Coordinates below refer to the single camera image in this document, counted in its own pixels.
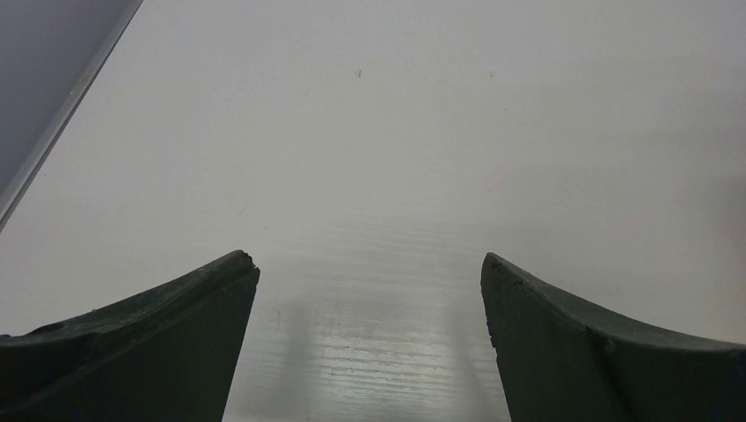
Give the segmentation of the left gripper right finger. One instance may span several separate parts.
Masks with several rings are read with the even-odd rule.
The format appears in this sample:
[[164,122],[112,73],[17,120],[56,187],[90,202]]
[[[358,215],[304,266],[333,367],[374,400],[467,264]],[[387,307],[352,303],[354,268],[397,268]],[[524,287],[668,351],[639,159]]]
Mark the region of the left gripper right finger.
[[480,278],[514,421],[742,421],[745,347],[663,329],[494,253]]

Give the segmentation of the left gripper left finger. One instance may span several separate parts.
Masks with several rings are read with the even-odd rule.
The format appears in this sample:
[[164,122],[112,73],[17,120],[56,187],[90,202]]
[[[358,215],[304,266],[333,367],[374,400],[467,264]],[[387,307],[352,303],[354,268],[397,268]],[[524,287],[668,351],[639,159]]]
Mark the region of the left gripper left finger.
[[4,421],[219,421],[260,269],[232,251],[175,280],[1,338]]

